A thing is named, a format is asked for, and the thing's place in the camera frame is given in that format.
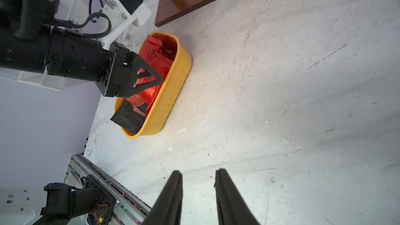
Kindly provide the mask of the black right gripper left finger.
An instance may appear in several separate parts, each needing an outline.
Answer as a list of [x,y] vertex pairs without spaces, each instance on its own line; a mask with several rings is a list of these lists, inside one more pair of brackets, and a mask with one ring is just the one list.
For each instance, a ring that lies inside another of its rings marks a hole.
[[183,200],[182,174],[175,170],[170,175],[150,213],[142,225],[179,225]]

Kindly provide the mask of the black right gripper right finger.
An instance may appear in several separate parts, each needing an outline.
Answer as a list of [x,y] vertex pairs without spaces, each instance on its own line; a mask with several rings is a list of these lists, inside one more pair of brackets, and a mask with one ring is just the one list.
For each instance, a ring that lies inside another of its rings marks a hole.
[[225,169],[216,171],[215,190],[220,225],[259,225]]

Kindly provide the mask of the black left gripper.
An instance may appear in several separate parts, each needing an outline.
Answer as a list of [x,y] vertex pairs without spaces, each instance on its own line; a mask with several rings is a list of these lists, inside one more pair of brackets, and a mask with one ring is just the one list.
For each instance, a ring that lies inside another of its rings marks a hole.
[[46,70],[50,75],[94,82],[105,97],[132,97],[162,83],[141,56],[119,43],[101,42],[59,28],[48,28]]

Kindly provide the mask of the yellow plastic storage box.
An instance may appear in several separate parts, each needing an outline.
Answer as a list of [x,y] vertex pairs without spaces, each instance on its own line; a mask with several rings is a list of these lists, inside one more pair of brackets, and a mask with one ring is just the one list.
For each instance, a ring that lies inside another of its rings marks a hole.
[[191,56],[180,40],[166,32],[155,31],[149,34],[140,47],[139,55],[160,73],[163,82],[130,98],[116,100],[115,111],[125,99],[134,106],[135,111],[146,116],[137,134],[120,126],[129,139],[154,135],[162,129],[192,66]]

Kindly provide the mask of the black tea bag packet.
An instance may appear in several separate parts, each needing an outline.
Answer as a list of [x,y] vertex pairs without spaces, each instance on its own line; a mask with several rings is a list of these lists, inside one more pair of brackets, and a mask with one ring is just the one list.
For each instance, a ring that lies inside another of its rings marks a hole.
[[146,116],[135,111],[134,106],[125,99],[111,117],[111,121],[132,134],[137,134],[141,130],[145,120]]

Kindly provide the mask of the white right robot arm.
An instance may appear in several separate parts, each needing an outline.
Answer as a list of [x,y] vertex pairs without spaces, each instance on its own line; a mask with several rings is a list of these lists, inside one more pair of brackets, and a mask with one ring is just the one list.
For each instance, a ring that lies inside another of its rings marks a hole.
[[[46,206],[41,210],[37,225],[66,225],[72,218],[93,214],[97,225],[107,225],[116,198],[92,176],[84,181],[88,187],[77,189],[64,183],[49,183]],[[216,171],[215,184],[218,222],[221,225],[257,225],[244,199],[228,172]],[[183,203],[183,177],[175,170],[170,175],[155,205],[145,217],[145,225],[178,225]]]

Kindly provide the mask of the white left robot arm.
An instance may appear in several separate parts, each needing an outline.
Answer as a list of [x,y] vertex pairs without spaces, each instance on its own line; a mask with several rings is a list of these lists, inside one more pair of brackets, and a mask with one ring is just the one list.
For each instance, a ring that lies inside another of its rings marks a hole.
[[144,58],[117,42],[130,25],[151,15],[143,0],[108,0],[89,14],[100,33],[79,33],[85,23],[55,18],[60,0],[1,0],[1,67],[94,82],[105,97],[129,98],[162,84]]

